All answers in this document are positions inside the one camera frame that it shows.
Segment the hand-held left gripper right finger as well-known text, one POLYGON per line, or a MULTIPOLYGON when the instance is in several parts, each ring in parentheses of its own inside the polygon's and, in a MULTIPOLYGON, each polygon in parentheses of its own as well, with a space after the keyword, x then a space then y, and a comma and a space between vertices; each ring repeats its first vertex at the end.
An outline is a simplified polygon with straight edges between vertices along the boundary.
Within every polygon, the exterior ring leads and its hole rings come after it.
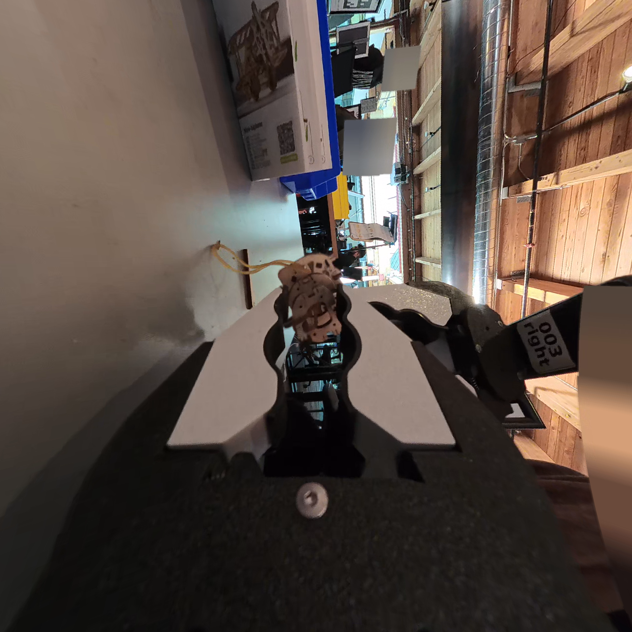
POLYGON ((413 341, 358 289, 344 313, 359 354, 346 374, 360 452, 442 451, 456 440, 413 348, 413 341))

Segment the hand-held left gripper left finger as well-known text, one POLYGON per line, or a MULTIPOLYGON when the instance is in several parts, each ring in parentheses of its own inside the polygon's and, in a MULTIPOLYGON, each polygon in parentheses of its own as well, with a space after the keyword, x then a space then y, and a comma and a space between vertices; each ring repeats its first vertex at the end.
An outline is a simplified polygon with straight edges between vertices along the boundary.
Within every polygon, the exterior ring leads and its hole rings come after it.
POLYGON ((274 289, 213 342, 167 441, 168 449, 212 449, 227 460, 260 460, 271 446, 266 417, 277 401, 276 359, 284 338, 274 289))

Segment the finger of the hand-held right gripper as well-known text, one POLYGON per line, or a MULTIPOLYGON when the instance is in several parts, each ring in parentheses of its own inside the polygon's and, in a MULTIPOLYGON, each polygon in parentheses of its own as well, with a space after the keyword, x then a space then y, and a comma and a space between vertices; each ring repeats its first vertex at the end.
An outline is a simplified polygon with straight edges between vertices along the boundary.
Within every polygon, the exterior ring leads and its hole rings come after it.
POLYGON ((406 284, 370 287, 369 301, 397 311, 416 312, 437 326, 445 326, 453 315, 448 297, 406 284))

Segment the wooden gear model part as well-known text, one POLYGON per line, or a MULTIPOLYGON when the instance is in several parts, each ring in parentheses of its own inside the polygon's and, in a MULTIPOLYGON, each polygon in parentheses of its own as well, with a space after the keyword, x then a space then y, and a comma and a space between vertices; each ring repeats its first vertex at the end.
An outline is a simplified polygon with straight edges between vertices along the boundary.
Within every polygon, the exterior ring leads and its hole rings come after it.
POLYGON ((319 344, 339 336, 337 290, 341 271, 334 261, 320 253, 306 255, 284 266, 278 273, 290 316, 291 326, 300 344, 319 344))

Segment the yellow rubber band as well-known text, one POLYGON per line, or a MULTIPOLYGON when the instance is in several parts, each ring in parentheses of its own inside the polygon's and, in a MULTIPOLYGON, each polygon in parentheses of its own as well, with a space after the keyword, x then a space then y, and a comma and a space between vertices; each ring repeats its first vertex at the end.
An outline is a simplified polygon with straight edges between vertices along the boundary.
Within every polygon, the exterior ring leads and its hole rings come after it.
POLYGON ((285 268, 292 267, 295 262, 289 260, 273 260, 262 264, 249 264, 244 258, 241 258, 234 250, 228 248, 220 241, 213 243, 209 247, 212 256, 221 264, 225 269, 240 274, 241 276, 253 276, 260 273, 265 269, 271 267, 285 268))

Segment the model kit cardboard box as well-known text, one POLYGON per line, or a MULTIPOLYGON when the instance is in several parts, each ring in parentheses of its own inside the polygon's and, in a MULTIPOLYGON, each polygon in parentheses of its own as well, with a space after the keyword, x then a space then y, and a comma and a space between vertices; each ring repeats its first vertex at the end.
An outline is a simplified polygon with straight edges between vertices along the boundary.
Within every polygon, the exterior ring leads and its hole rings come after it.
POLYGON ((254 181, 333 167, 318 1, 213 1, 254 181))

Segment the wooden cutout sheet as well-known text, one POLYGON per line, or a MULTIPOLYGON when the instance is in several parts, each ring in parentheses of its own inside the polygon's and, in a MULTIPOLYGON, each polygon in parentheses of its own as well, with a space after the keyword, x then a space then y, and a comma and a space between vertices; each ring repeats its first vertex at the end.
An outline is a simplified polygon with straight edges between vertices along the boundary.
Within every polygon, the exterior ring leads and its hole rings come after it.
POLYGON ((354 241, 382 241, 384 243, 394 243, 395 239, 388 226, 378 223, 356 223, 348 222, 348 232, 351 240, 354 241))

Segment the framed marker poster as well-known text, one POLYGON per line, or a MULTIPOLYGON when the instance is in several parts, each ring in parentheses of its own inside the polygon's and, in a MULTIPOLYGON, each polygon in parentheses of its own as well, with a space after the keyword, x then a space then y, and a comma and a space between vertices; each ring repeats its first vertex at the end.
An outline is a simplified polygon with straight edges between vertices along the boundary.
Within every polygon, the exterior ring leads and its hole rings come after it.
POLYGON ((546 428, 528 395, 529 393, 525 392, 517 401, 511 403, 511 412, 501 418, 505 429, 525 431, 546 428))

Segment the pale wooden strip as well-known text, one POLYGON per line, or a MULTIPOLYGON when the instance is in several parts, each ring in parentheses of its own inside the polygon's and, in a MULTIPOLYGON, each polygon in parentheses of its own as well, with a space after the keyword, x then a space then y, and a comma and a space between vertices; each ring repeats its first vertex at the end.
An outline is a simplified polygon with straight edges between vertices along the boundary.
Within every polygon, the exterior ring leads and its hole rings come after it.
MULTIPOLYGON (((249 261, 249 251, 248 249, 242 249, 239 251, 241 260, 246 264, 242 266, 244 271, 250 271, 250 261, 249 261)), ((243 279, 243 287, 244 287, 244 295, 245 295, 245 305, 246 309, 250 310, 254 307, 255 298, 253 294, 253 280, 251 274, 242 275, 243 279)))

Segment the yellow plastic bin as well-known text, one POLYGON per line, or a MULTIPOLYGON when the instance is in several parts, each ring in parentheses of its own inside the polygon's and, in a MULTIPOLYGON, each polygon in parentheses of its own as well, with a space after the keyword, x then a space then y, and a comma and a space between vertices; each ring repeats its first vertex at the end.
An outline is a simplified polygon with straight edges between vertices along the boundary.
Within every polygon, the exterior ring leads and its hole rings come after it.
POLYGON ((336 183, 336 190, 330 194, 333 217, 335 220, 345 220, 350 215, 348 178, 341 173, 336 178, 336 183))

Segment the black conduit pipe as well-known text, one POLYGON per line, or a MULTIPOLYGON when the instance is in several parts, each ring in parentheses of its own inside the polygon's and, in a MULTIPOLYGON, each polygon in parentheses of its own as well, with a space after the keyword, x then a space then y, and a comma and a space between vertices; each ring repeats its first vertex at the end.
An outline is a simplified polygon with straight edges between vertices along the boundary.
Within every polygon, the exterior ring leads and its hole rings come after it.
POLYGON ((545 36, 543 41, 543 61, 541 66, 541 78, 540 78, 540 95, 537 111, 537 124, 536 124, 536 137, 535 147, 533 155, 533 173, 532 173, 532 191, 529 201, 529 213, 527 222, 527 233, 525 243, 525 270, 523 274, 523 295, 521 298, 521 318, 526 315, 527 302, 528 302, 528 285, 530 280, 530 271, 532 264, 532 255, 534 248, 534 235, 535 235, 535 215, 537 205, 537 195, 539 186, 539 168, 541 157, 541 144, 543 137, 543 120, 545 114, 546 95, 547 95, 547 83, 549 76, 549 56, 550 56, 550 41, 552 39, 552 20, 554 12, 554 1, 547 2, 547 18, 545 24, 545 36))

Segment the blue plastic bin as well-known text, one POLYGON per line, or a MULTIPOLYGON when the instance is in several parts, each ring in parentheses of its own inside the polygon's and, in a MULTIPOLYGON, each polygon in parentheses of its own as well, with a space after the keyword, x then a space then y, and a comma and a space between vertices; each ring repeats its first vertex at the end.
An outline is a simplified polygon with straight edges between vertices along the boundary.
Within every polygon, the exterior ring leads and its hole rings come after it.
POLYGON ((290 61, 289 102, 281 101, 288 113, 290 135, 297 141, 289 164, 290 175, 280 182, 307 201, 326 197, 337 189, 341 172, 336 126, 336 104, 330 59, 326 1, 287 1, 290 61))

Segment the silver ventilation duct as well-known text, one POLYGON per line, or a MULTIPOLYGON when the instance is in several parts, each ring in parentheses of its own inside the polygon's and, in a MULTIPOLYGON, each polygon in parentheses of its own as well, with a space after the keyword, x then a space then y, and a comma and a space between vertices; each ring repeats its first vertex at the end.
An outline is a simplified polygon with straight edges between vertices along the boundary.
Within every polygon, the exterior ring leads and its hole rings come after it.
POLYGON ((471 289, 479 304, 495 300, 504 101, 510 48, 510 1, 483 1, 477 173, 471 289))
POLYGON ((441 278, 471 294, 482 1, 441 3, 441 278))

